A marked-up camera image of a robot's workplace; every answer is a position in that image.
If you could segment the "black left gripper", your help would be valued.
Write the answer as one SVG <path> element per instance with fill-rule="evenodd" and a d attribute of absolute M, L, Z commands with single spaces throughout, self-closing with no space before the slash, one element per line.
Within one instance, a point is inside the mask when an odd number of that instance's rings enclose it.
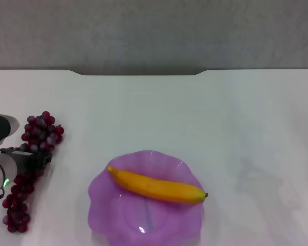
<path fill-rule="evenodd" d="M 28 171 L 45 168 L 51 160 L 52 153 L 30 152 L 18 147 L 0 148 L 0 165 L 6 177 L 17 177 Z"/>

